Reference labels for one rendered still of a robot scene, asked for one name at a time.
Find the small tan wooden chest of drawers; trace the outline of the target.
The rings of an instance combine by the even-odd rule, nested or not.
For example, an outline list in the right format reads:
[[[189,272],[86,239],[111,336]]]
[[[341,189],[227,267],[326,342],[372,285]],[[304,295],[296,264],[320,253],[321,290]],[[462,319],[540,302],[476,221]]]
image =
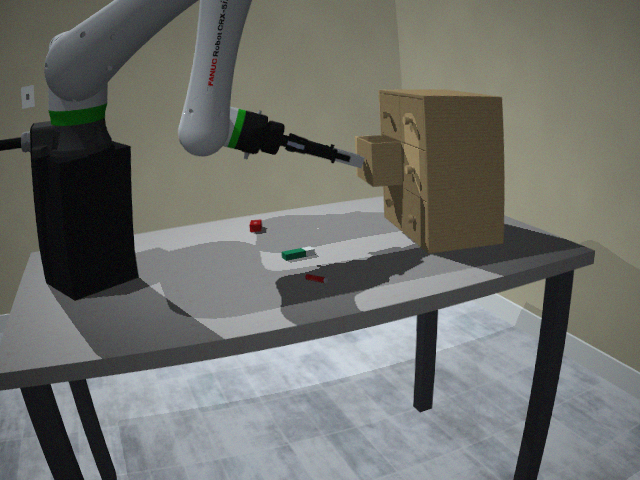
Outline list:
[[[401,138],[386,135],[426,151],[427,199],[404,186],[404,230],[427,253],[503,244],[504,130],[502,97],[435,89],[378,93],[398,95]],[[400,96],[423,99],[425,147],[402,139]],[[427,202],[427,249],[405,232],[404,192]]]

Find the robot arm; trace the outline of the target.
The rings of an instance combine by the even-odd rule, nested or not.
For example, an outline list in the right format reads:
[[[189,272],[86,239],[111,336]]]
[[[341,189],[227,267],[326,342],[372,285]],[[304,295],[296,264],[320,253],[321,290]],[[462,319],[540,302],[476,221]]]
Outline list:
[[[19,138],[0,140],[0,151],[22,148],[37,159],[84,156],[111,147],[105,123],[108,82],[145,43],[197,1],[114,0],[55,36],[44,66],[51,121],[33,123]],[[209,156],[224,146],[242,150],[248,159],[265,143],[268,117],[261,110],[230,106],[251,1],[200,0],[192,72],[178,128],[181,145],[192,155]]]

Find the tan wooden drawer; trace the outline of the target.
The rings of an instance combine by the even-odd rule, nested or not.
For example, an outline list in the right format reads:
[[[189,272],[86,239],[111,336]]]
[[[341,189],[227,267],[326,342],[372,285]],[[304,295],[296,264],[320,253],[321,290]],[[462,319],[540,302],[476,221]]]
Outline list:
[[[356,136],[355,152],[365,157],[362,168],[356,167],[359,178],[373,187],[403,185],[401,141],[386,135]]]
[[[379,95],[382,132],[401,138],[398,95],[387,93]]]
[[[403,187],[384,186],[385,216],[404,230]]]
[[[402,154],[404,186],[427,199],[426,151],[403,143]]]
[[[405,190],[404,211],[405,232],[427,249],[427,202]]]
[[[400,96],[400,114],[402,139],[425,147],[423,99]]]

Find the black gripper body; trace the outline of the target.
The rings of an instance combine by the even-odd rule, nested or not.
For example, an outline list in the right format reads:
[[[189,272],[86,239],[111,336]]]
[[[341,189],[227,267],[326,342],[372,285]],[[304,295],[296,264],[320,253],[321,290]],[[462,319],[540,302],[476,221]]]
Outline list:
[[[260,149],[261,152],[275,155],[278,152],[280,146],[295,149],[295,147],[287,145],[287,143],[288,141],[297,143],[297,140],[295,138],[291,138],[290,136],[283,135],[284,130],[284,124],[275,121],[269,121],[267,137],[263,147]]]

